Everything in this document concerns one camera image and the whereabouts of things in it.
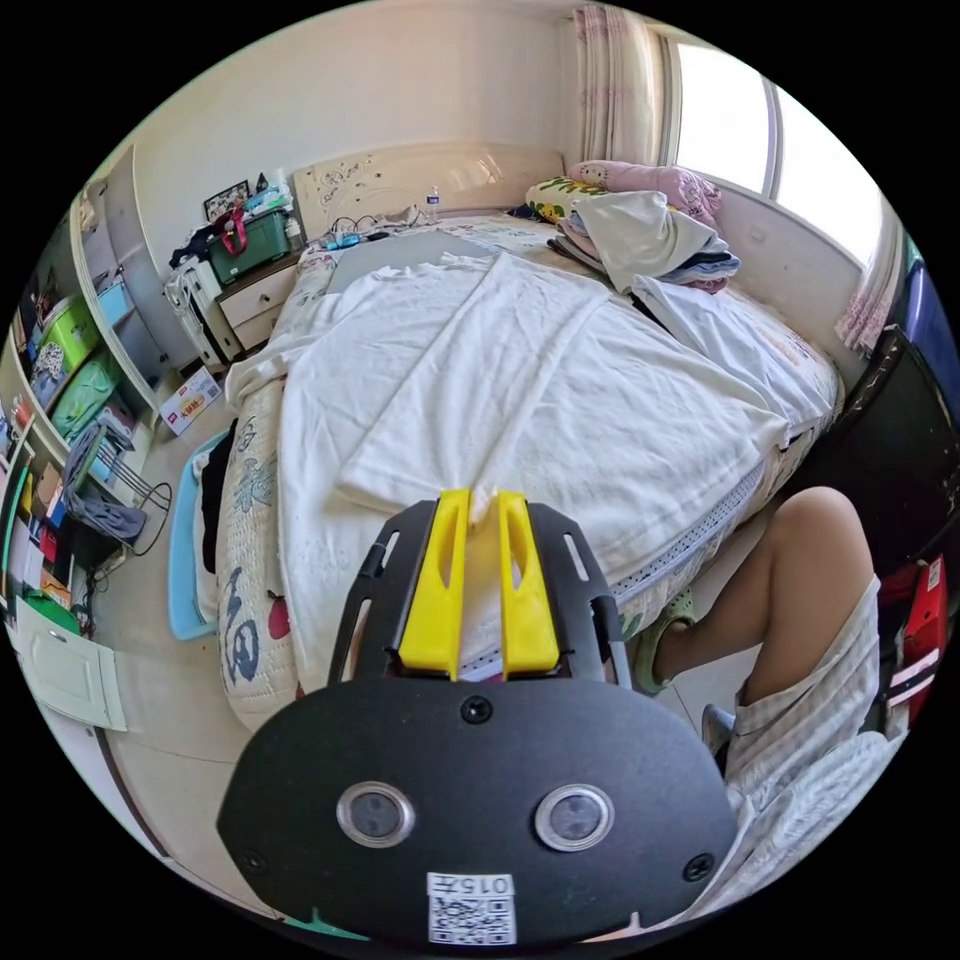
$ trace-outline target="drawer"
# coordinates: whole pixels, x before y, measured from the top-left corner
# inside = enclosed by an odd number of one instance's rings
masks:
[[[237,329],[248,320],[259,317],[265,311],[283,306],[283,301],[290,296],[297,279],[297,266],[291,264],[283,270],[271,273],[270,276],[243,287],[232,296],[224,297],[220,301],[220,309],[230,322],[241,343],[243,337]]]
[[[274,325],[282,309],[283,304],[278,303],[275,307],[264,310],[263,313],[258,313],[255,317],[251,317],[251,319],[239,325],[234,324],[233,332],[237,335],[237,339],[244,350],[252,350],[270,339],[270,334],[273,333]]]

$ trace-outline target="green storage box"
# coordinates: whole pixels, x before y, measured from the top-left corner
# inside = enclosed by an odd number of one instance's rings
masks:
[[[290,249],[283,229],[283,214],[277,210],[254,217],[243,226],[247,233],[247,246],[240,253],[232,254],[222,237],[214,240],[210,247],[210,265],[221,283],[236,280],[261,263],[282,257]]]
[[[63,366],[71,373],[100,345],[100,331],[82,297],[61,300],[50,313],[40,349],[56,343],[63,350]]]

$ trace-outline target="water bottle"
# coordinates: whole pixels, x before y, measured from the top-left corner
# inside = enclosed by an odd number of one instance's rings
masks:
[[[284,233],[287,235],[291,253],[297,253],[303,249],[303,233],[300,231],[300,224],[297,223],[296,217],[287,217]]]
[[[434,226],[439,217],[437,216],[438,211],[440,210],[440,193],[436,187],[434,187],[427,194],[427,223],[431,226]]]

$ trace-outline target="black cabinet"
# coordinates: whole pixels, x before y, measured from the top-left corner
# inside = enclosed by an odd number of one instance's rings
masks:
[[[884,331],[844,412],[784,492],[814,486],[853,502],[878,576],[945,551],[956,582],[960,443],[927,364],[899,328]]]

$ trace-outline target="green slipper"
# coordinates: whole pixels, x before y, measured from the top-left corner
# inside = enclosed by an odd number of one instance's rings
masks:
[[[637,634],[637,649],[633,657],[633,684],[634,688],[655,697],[661,690],[665,690],[673,680],[657,683],[653,678],[653,661],[657,656],[657,647],[664,631],[673,623],[692,625],[696,621],[693,616],[693,594],[689,588],[674,597],[663,608],[660,616],[653,623]]]

